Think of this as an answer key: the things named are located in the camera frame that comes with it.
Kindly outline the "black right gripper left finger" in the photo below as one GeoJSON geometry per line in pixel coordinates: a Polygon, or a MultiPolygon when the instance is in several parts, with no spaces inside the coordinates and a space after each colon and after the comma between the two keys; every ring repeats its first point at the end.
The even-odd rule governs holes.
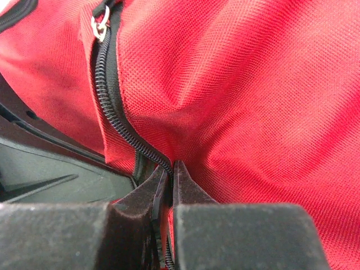
{"type": "Polygon", "coordinates": [[[118,203],[1,204],[2,269],[160,269],[168,176],[118,203]]]}

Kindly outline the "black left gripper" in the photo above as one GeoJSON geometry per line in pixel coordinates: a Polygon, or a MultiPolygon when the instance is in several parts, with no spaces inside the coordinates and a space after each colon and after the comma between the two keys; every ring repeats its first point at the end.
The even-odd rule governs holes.
{"type": "Polygon", "coordinates": [[[1,202],[116,201],[134,188],[130,176],[37,117],[1,79],[1,202]]]}

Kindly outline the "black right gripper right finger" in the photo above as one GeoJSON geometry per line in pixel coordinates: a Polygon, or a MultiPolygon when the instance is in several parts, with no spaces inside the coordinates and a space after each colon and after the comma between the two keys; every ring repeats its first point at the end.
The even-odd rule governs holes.
{"type": "Polygon", "coordinates": [[[176,269],[329,269],[312,218],[294,204],[220,204],[174,165],[176,269]]]}

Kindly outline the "red backpack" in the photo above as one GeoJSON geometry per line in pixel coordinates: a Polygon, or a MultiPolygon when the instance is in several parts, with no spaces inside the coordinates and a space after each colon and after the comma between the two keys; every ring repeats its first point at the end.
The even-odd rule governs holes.
{"type": "MultiPolygon", "coordinates": [[[[95,96],[100,1],[38,1],[1,74],[40,118],[130,173],[95,96]]],[[[359,268],[359,2],[108,1],[134,131],[222,203],[293,203],[332,269],[359,268]]]]}

